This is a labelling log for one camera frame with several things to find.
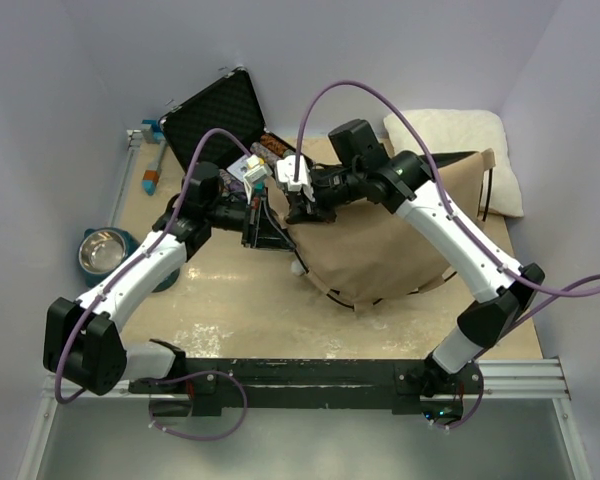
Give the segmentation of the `beige fabric pet tent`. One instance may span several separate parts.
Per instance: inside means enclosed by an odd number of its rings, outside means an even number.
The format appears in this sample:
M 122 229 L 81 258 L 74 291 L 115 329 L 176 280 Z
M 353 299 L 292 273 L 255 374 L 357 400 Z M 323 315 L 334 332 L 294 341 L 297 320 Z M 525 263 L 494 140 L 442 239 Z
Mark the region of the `beige fabric pet tent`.
M 289 225 L 283 192 L 266 182 L 273 216 L 296 243 L 292 259 L 347 299 L 392 300 L 451 277 L 449 262 L 416 229 L 384 206 L 360 200 L 336 210 L 333 223 Z

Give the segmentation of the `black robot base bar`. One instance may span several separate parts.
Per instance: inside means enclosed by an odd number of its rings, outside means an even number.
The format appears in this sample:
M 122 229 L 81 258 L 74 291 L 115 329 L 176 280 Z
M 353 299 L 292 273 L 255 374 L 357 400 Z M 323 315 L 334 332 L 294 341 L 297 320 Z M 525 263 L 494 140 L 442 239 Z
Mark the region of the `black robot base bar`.
M 481 371 L 468 364 L 438 373 L 428 360 L 179 359 L 166 382 L 136 380 L 133 394 L 154 401 L 161 416 L 218 416 L 229 408 L 388 410 L 457 420 L 463 400 L 484 388 Z

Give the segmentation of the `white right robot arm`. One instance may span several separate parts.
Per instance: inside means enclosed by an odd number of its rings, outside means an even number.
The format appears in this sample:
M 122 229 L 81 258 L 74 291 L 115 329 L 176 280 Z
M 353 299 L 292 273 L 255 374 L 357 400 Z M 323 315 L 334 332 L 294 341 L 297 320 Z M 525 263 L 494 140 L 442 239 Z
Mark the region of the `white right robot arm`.
M 352 120 L 330 134 L 343 165 L 313 175 L 305 157 L 294 152 L 277 160 L 275 178 L 290 205 L 287 223 L 316 221 L 319 208 L 334 222 L 335 209 L 361 199 L 380 204 L 425 238 L 468 286 L 473 303 L 456 327 L 428 355 L 425 379 L 439 393 L 461 380 L 461 370 L 492 348 L 521 319 L 544 281 L 535 263 L 522 265 L 501 251 L 442 185 L 433 159 L 413 152 L 389 156 L 369 123 Z

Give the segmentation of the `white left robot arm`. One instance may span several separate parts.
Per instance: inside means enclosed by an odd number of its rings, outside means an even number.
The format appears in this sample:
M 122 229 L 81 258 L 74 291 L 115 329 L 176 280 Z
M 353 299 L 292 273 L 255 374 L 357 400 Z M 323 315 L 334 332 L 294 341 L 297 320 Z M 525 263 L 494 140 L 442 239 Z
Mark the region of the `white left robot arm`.
M 96 395 L 121 380 L 153 382 L 165 392 L 187 380 L 182 352 L 151 340 L 126 346 L 121 332 L 144 300 L 184 266 L 214 229 L 236 231 L 247 248 L 291 250 L 294 245 L 268 209 L 268 165 L 249 159 L 246 198 L 224 192 L 219 168 L 201 162 L 186 176 L 144 241 L 109 276 L 75 300 L 58 298 L 47 311 L 43 366 L 56 381 L 69 380 Z

